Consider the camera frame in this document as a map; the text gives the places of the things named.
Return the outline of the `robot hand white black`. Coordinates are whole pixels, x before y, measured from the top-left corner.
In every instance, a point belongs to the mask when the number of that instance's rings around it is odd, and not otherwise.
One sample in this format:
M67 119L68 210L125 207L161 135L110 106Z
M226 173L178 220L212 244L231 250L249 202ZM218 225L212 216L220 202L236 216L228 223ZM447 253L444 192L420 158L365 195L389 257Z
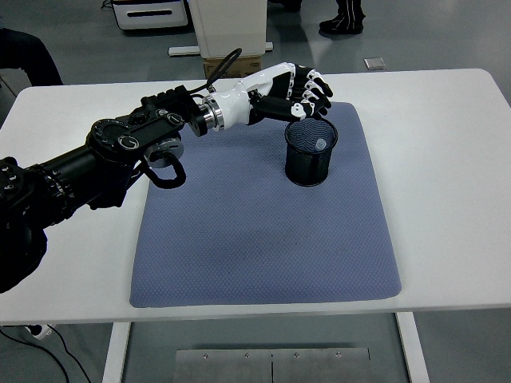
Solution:
M211 94L216 131L265 118L293 122L320 118L331 107L333 92L315 69L280 63L239 80L229 91Z

